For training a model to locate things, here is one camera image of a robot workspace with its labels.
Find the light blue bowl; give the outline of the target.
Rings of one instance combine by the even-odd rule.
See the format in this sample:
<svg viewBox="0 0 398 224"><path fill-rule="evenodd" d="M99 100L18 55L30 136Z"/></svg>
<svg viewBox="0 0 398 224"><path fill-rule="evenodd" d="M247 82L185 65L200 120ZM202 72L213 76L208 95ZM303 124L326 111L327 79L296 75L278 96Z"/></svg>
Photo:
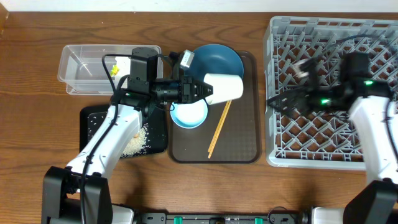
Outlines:
<svg viewBox="0 0 398 224"><path fill-rule="evenodd" d="M170 116L172 121L181 128L193 129L199 127L208 115L208 105L205 100L190 104L172 103Z"/></svg>

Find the cream white cup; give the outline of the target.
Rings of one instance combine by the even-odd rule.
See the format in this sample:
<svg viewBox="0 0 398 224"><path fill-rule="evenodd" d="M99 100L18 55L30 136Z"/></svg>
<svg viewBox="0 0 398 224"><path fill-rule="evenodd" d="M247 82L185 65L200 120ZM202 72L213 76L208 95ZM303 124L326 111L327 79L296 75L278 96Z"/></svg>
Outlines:
<svg viewBox="0 0 398 224"><path fill-rule="evenodd" d="M213 87L213 93L205 98L208 105L235 100L243 95L243 80L239 75L207 73L203 80Z"/></svg>

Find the dark blue bowl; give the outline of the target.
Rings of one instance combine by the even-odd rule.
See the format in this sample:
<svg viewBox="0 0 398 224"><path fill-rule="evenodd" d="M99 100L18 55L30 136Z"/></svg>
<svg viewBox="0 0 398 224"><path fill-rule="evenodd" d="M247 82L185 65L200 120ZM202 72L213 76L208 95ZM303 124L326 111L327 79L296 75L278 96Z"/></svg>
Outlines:
<svg viewBox="0 0 398 224"><path fill-rule="evenodd" d="M196 80L203 81L207 73L244 76L243 61L231 47L207 44L196 48L193 53L193 61L185 74Z"/></svg>

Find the white tissue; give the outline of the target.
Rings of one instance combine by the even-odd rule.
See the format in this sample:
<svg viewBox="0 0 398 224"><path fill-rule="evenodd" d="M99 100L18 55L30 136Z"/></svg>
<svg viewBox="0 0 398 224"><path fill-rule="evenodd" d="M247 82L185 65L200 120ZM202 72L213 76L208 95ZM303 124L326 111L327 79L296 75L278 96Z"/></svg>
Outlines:
<svg viewBox="0 0 398 224"><path fill-rule="evenodd" d="M120 79L125 75L129 75L131 71L131 59L129 57L115 57L118 72L115 75L116 79Z"/></svg>

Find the rice pile with nuts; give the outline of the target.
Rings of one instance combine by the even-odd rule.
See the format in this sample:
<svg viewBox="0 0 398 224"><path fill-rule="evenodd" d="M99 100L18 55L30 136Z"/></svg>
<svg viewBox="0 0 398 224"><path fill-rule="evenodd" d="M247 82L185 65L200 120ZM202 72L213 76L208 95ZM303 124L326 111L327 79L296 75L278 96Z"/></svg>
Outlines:
<svg viewBox="0 0 398 224"><path fill-rule="evenodd" d="M105 116L106 112L100 112L100 113L89 114L86 117L88 125L88 127L86 128L87 142L91 140L91 138L97 132L99 127L102 125ZM128 142L121 157L127 158L127 157L143 155L146 152L146 149L149 147L147 145L148 135L149 135L148 125L144 124L143 127L139 130L139 132L136 135L134 135L131 138L131 140Z"/></svg>

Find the yellow snack wrapper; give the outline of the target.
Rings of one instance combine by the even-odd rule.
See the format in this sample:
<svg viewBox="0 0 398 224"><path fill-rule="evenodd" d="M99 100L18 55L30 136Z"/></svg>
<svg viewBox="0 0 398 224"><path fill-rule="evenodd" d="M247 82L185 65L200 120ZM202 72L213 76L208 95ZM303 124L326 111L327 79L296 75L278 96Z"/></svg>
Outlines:
<svg viewBox="0 0 398 224"><path fill-rule="evenodd" d="M117 65L113 65L110 71L111 77L115 77L119 73L119 71L120 71L119 67Z"/></svg>

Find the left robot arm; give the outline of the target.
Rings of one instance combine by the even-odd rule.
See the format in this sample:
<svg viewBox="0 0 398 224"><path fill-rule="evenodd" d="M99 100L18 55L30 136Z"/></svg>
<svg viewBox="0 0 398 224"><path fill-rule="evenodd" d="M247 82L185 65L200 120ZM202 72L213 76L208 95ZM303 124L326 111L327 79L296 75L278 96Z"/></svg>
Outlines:
<svg viewBox="0 0 398 224"><path fill-rule="evenodd" d="M108 179L124 148L162 104L194 103L213 87L190 76L157 78L160 58L139 47L126 55L129 74L112 82L113 95L102 125L66 167L52 166L44 176L42 223L132 223L134 210L111 201Z"/></svg>

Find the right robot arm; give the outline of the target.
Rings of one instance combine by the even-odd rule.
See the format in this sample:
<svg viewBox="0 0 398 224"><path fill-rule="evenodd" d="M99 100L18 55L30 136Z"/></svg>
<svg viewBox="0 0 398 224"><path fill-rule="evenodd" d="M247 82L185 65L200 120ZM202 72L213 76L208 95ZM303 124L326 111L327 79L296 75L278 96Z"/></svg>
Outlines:
<svg viewBox="0 0 398 224"><path fill-rule="evenodd" d="M285 116L299 110L345 111L357 130L363 151L367 186L345 208L313 207L299 223L397 223L397 113L394 93L384 80L373 80L369 56L353 52L343 56L339 84L321 86L315 59L298 63L308 82L268 99L271 108Z"/></svg>

